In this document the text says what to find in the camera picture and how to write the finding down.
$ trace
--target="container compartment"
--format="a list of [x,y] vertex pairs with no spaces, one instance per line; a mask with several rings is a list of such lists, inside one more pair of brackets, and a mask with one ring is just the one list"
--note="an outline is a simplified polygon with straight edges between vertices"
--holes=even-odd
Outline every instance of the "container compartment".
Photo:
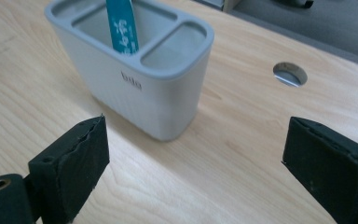
[[105,0],[68,0],[55,6],[51,13],[57,19],[63,20],[78,15],[82,11],[103,4]]
[[205,42],[206,31],[194,22],[181,24],[162,43],[147,53],[142,64],[153,69],[174,69],[191,61]]
[[[154,37],[159,36],[161,33],[164,33],[164,31],[172,28],[177,18],[175,14],[143,2],[132,1],[132,7],[135,17],[139,49],[145,46]],[[72,26],[112,48],[109,20],[105,5],[78,18],[73,22]]]

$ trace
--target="black object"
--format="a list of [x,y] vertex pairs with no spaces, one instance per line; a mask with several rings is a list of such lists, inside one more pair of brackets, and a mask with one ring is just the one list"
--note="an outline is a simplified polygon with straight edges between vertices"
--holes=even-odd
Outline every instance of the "black object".
[[104,116],[78,123],[29,161],[24,179],[0,176],[0,223],[71,222],[108,163]]
[[358,144],[291,118],[282,163],[337,223],[358,223]]
[[304,8],[310,8],[313,5],[313,1],[306,1],[304,4]]

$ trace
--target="wood grain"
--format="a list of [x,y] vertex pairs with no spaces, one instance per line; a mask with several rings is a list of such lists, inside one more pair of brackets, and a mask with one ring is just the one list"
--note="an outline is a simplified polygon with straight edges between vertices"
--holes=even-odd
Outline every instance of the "wood grain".
[[[90,95],[44,17],[48,0],[0,0],[0,175],[104,113],[110,164],[75,223],[334,223],[281,165],[291,116],[358,142],[358,64],[187,0],[215,41],[199,111],[160,143]],[[300,88],[276,63],[308,74]]]

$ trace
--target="black foam block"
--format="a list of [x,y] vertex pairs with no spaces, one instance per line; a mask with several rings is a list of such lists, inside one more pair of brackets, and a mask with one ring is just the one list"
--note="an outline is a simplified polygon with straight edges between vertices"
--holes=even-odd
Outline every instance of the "black foam block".
[[44,223],[71,222],[109,163],[103,116],[88,119],[57,139],[29,163],[35,189],[42,190]]
[[358,223],[358,144],[291,118],[282,163],[337,223]]

